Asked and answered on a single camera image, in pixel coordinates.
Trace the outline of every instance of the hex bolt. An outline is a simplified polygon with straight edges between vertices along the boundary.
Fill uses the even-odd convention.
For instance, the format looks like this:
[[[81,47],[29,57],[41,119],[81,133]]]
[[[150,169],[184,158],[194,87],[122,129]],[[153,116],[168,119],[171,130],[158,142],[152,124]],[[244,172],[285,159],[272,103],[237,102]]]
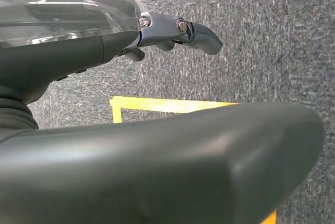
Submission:
[[[147,17],[141,17],[140,18],[139,23],[141,28],[146,28],[149,27],[150,21]]]
[[[177,29],[181,34],[186,33],[187,30],[186,22],[183,19],[178,19],[177,20]]]

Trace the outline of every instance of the clear plastic cover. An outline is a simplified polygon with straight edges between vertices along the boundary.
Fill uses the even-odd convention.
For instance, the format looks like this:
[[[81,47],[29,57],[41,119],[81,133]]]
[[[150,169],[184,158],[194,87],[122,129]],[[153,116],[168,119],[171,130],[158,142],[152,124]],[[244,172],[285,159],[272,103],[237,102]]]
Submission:
[[[0,46],[140,31],[138,0],[0,0]]]

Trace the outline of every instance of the yellow tape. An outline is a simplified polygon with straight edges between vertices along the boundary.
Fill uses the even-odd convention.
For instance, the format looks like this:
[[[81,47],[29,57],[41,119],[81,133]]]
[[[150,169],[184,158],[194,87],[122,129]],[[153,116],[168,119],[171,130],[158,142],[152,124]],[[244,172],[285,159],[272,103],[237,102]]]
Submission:
[[[109,104],[112,106],[113,122],[121,123],[121,108],[162,113],[191,113],[237,103],[115,96]],[[276,215],[276,211],[274,211],[261,224],[275,224]]]
[[[277,211],[275,210],[272,214],[269,215],[266,219],[263,220],[261,224],[275,224],[277,218]]]

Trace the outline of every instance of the yellow floor marking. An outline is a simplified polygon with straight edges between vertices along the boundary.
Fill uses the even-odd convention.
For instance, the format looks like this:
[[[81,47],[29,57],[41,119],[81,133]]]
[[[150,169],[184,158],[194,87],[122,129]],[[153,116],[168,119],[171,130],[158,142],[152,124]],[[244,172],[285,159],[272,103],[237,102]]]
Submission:
[[[191,113],[237,103],[115,96],[109,104],[112,106],[113,122],[122,123],[122,108],[162,113]],[[275,224],[275,218],[276,211],[274,211],[261,224]]]

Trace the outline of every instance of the gray carpet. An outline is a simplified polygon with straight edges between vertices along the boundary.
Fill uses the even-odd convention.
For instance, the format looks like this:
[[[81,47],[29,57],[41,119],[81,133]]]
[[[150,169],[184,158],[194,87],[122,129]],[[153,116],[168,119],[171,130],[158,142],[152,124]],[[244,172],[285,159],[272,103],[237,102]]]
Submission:
[[[326,145],[308,179],[279,209],[277,223],[335,223],[335,0],[142,1],[207,25],[224,47],[217,56],[148,48],[140,63],[116,59],[54,83],[31,105],[40,126],[112,122],[109,99],[115,95],[303,104],[322,116]]]

